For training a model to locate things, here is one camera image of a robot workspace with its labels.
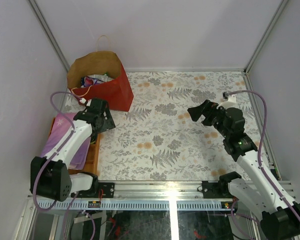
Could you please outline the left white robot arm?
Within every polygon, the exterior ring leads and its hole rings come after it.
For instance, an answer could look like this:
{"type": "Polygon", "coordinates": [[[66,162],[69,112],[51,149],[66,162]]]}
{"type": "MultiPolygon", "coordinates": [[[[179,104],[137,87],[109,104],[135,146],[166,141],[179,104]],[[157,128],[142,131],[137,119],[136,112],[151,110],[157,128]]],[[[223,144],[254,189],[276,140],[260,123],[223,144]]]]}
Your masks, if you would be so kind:
{"type": "Polygon", "coordinates": [[[95,197],[100,190],[98,177],[93,173],[69,173],[71,161],[86,140],[96,140],[100,133],[114,129],[108,102],[93,98],[85,104],[71,122],[59,142],[44,156],[34,157],[30,164],[30,192],[63,202],[73,193],[95,197]]]}

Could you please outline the purple candy bag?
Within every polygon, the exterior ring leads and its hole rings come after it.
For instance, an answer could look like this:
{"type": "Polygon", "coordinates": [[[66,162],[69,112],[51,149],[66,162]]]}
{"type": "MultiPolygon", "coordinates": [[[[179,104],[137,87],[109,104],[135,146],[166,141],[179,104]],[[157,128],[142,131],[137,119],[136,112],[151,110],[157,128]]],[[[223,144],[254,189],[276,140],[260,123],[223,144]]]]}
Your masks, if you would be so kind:
{"type": "Polygon", "coordinates": [[[91,87],[94,85],[99,85],[102,83],[104,83],[104,81],[101,79],[90,77],[90,76],[85,76],[85,77],[82,77],[80,80],[80,87],[88,88],[88,87],[91,87]]]}

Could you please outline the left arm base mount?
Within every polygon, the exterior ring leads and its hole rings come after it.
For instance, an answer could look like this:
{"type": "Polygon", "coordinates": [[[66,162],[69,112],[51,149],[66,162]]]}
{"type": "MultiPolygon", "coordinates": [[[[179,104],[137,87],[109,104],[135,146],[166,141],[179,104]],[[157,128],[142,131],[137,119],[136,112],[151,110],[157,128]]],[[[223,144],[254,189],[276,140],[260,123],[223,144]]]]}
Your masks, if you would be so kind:
{"type": "Polygon", "coordinates": [[[79,191],[78,198],[112,199],[115,193],[114,182],[99,182],[96,187],[79,191]]]}

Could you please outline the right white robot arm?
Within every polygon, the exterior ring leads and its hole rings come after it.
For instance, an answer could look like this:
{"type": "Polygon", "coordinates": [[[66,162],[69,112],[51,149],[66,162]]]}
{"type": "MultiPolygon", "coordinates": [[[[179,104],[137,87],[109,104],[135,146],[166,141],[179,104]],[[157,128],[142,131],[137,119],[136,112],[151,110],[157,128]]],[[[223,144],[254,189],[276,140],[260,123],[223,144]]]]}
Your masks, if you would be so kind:
{"type": "Polygon", "coordinates": [[[286,240],[300,235],[300,203],[289,195],[258,155],[258,148],[245,133],[243,112],[231,101],[205,100],[190,107],[192,121],[214,127],[223,136],[224,149],[253,182],[251,188],[237,172],[219,177],[218,192],[239,199],[258,219],[268,240],[286,240]]]}

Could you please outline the red paper bag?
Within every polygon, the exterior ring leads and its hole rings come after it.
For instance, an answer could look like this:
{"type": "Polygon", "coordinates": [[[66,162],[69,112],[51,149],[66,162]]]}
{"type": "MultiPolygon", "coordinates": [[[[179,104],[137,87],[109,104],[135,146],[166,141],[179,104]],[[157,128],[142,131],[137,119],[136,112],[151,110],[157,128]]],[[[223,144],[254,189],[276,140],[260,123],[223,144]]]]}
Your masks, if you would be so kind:
{"type": "Polygon", "coordinates": [[[111,110],[130,110],[134,94],[121,60],[110,50],[96,50],[76,59],[66,79],[70,92],[80,98],[99,98],[106,100],[111,110]],[[82,79],[92,75],[109,77],[110,80],[102,80],[97,84],[82,82],[82,79]]]}

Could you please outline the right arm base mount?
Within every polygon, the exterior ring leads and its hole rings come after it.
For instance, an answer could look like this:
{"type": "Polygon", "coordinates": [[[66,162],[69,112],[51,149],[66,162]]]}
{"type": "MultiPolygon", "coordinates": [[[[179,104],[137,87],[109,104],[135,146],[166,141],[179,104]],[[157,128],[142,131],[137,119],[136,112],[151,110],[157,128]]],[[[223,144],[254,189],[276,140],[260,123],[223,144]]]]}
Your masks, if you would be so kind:
{"type": "Polygon", "coordinates": [[[233,197],[227,189],[221,188],[217,181],[202,181],[201,186],[204,199],[231,199],[233,197]]]}

